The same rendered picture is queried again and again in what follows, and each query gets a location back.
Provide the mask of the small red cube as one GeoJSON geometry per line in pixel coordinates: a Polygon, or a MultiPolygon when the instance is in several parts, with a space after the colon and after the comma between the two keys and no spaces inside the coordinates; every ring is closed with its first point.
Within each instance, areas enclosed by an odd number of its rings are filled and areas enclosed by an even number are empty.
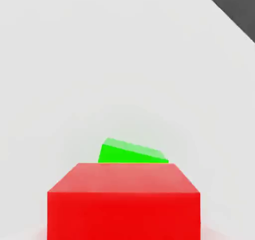
{"type": "Polygon", "coordinates": [[[170,163],[79,163],[47,193],[47,240],[201,240],[200,192],[170,163]]]}

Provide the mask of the small green cube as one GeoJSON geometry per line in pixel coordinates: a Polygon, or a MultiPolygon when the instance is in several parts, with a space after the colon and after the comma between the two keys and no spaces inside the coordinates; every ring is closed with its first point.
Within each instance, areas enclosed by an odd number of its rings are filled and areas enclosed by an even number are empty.
{"type": "Polygon", "coordinates": [[[99,163],[169,163],[159,150],[107,138],[102,144],[99,163]]]}

